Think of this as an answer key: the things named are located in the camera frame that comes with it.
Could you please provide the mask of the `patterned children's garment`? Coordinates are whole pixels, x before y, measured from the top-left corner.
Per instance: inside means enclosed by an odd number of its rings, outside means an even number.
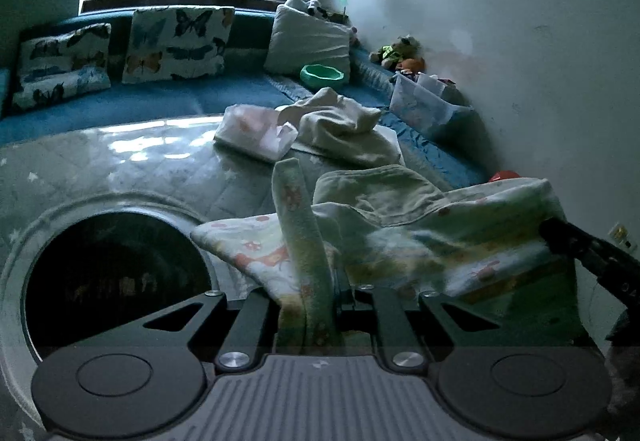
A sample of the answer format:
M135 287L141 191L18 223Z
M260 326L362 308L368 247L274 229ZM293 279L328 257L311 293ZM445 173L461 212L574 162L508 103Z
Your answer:
M192 241L254 279L279 305L279 352L338 341L338 284L405 299L456 297L548 262L540 224L562 218L546 180L515 178L444 192L400 164L322 174L308 187L295 159L271 178L274 211L195 227Z

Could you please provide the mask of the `red plastic stool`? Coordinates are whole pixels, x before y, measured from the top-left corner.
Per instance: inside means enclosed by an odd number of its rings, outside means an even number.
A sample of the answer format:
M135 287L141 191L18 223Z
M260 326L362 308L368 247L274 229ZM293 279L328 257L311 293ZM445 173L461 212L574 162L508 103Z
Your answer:
M520 179L521 175L513 170L500 170L489 178L490 182L498 182L503 180Z

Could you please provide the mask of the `cream folded garment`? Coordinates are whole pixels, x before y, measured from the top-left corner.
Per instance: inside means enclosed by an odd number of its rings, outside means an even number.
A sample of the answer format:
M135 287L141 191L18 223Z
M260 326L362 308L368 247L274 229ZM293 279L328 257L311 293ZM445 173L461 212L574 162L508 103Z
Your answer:
M291 123L297 142L364 167L405 164L395 131L378 124L382 110L322 88L278 109L278 123Z

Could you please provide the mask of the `translucent storage box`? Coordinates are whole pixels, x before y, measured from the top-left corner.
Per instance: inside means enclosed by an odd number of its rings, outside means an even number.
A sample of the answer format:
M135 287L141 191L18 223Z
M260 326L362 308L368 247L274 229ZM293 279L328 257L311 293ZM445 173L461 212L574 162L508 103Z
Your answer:
M390 111L431 141L443 138L475 115L454 83L423 72L414 77L400 72L395 75Z

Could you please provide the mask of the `blue sofa bench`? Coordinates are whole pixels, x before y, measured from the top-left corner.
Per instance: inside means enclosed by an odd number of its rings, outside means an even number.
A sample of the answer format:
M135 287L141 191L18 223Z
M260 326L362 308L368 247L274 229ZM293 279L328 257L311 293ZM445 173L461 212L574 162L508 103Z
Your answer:
M21 43L66 34L96 23L110 24L108 75L112 86L102 92L29 112L12 107L10 94L3 92L1 142L9 144L48 134L145 120L215 115L230 105L241 103L275 108L292 103L303 95L295 81L265 72L264 62L274 16L270 12L256 10L235 13L221 76L123 84L120 79L133 15L130 10L98 11L23 30L18 37ZM382 125L397 133L406 159L428 164L454 188L487 181L489 175L485 169L469 159L454 155L451 147L427 140L390 112L390 91L383 83L386 78L384 72L365 65L361 55L355 53L352 54L352 81L341 91L362 105L381 109Z

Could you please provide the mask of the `green plastic bowl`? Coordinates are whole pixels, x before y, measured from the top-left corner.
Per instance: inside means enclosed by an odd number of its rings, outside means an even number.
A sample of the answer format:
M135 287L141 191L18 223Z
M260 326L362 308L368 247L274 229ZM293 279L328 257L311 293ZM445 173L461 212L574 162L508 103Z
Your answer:
M344 72L332 66L321 64L305 65L299 73L299 79L309 90L336 88L345 83Z

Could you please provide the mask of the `green plush toy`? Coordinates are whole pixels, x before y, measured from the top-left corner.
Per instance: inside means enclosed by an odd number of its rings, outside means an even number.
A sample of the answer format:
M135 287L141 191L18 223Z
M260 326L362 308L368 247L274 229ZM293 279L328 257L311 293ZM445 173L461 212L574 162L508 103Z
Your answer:
M411 74L417 74L426 71L426 63L420 51L420 42L408 34L371 52L369 60L388 71L410 71Z

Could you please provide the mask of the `white plain pillow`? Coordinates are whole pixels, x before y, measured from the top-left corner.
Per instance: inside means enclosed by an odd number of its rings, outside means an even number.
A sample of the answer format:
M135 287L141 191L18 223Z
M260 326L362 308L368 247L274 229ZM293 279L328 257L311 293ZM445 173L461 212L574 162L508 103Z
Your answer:
M349 34L345 26L281 4L274 16L265 70L276 75L298 75L306 65L324 65L348 78Z

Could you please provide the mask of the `butterfly cushion centre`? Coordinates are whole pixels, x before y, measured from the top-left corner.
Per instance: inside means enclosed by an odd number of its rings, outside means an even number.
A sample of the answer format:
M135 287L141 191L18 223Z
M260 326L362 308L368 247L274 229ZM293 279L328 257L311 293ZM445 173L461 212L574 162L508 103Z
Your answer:
M168 6L135 11L122 82L221 75L234 13L231 6Z

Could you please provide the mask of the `butterfly cushion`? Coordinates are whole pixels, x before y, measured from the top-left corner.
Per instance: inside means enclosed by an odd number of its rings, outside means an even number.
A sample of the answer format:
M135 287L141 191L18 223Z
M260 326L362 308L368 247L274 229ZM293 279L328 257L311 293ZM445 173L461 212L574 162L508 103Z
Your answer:
M21 110L40 109L110 89L111 32L109 23L98 23L24 42L12 105Z
M234 13L231 6L168 6L135 11L122 82L221 75Z

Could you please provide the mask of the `butterfly cushion left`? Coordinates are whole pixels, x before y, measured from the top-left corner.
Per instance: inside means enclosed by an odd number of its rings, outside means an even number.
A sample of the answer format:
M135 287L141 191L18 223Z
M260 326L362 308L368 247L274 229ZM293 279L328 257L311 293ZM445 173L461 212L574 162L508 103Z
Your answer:
M110 89L111 32L109 23L98 23L24 42L12 105L21 110L40 109Z

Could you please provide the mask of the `black white plush toy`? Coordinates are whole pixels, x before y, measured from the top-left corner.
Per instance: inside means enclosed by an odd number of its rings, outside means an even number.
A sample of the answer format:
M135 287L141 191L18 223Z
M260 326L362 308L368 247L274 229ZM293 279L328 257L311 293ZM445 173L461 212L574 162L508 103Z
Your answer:
M319 0L286 0L289 8L300 11L311 17L323 19L330 23L344 24L345 17L341 13L335 13L325 8Z

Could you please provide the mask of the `wall power socket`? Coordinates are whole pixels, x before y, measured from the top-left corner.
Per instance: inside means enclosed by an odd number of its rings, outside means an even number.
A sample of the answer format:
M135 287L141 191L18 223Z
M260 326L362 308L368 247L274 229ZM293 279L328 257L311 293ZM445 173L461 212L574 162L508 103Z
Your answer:
M620 247L620 249L623 249L626 253L633 253L634 250L637 249L636 241L632 238L624 224L614 224L612 229L608 231L608 237L617 247Z

